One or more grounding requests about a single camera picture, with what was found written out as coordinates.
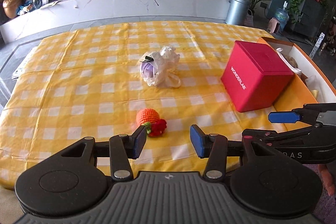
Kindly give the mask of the person's hand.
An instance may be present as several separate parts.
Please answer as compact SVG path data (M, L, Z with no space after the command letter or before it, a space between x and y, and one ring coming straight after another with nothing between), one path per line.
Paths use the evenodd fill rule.
M333 176L329 172L327 165L319 164L318 171L322 177L323 185L329 196L333 196L335 194L335 185L333 182Z

